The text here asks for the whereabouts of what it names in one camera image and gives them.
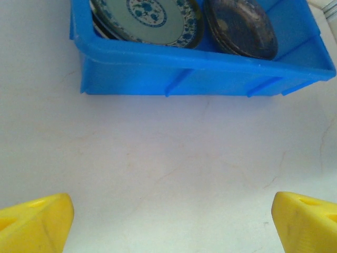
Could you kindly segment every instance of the floral pattern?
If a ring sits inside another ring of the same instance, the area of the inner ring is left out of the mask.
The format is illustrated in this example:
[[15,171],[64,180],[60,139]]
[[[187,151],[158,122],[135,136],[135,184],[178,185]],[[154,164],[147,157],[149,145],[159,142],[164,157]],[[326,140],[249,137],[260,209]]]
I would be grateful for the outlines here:
[[[151,44],[149,41],[142,40],[136,36],[134,36],[131,32],[129,32],[127,29],[122,27],[118,21],[115,19],[113,16],[111,10],[107,6],[107,0],[92,0],[95,5],[97,6],[96,8],[100,9],[101,12],[105,15],[105,17],[109,20],[110,26],[114,27],[114,30],[116,33],[119,33],[121,37],[123,37],[125,40],[129,41],[135,41],[135,42],[141,42],[141,43],[147,43]],[[167,46],[176,46],[176,47],[188,47],[190,43],[192,43],[196,37],[197,34],[197,18],[196,14],[193,11],[192,5],[189,0],[171,0],[174,1],[179,8],[183,19],[184,19],[184,29],[182,31],[182,34],[180,37],[169,44],[166,44]],[[146,0],[133,0],[133,1],[127,1],[127,2],[140,2],[140,3],[148,3]],[[142,7],[143,10],[145,9],[150,10],[149,6],[145,5]]]
[[156,0],[127,0],[127,9],[143,25],[161,27],[165,25],[167,14]]

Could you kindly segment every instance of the stacked plates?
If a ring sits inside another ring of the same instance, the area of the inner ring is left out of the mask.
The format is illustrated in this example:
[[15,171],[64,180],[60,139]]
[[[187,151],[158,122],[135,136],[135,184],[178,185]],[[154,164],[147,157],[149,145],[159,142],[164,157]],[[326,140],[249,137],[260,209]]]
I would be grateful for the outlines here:
[[223,52],[266,60],[277,55],[273,26],[256,0],[205,0],[204,11]]
[[91,9],[104,38],[195,48],[204,33],[195,0],[91,0]]

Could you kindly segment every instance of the yellow plastic object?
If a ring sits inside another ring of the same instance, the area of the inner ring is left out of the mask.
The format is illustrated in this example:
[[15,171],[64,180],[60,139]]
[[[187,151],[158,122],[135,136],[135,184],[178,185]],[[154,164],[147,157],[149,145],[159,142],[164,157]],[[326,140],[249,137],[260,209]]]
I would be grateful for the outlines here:
[[65,193],[0,210],[0,252],[60,253],[73,218]]
[[336,204],[278,192],[272,216],[286,253],[337,252]]

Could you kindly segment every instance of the white marble surface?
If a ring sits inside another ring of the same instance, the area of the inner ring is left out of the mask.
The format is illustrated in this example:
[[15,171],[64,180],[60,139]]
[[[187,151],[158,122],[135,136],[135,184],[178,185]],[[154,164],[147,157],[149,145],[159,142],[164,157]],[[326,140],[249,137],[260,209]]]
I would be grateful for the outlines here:
[[68,192],[65,253],[278,253],[277,191],[337,202],[337,80],[274,98],[79,94],[69,8],[2,3],[0,208]]

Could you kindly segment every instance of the plastic crate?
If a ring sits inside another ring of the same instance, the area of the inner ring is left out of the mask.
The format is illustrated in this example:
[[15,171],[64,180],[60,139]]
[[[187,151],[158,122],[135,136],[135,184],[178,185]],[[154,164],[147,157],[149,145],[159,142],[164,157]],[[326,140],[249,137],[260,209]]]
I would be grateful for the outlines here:
[[106,40],[94,32],[89,0],[71,2],[87,94],[287,95],[336,75],[305,0],[259,0],[279,40],[273,61],[219,53],[207,29],[195,50]]

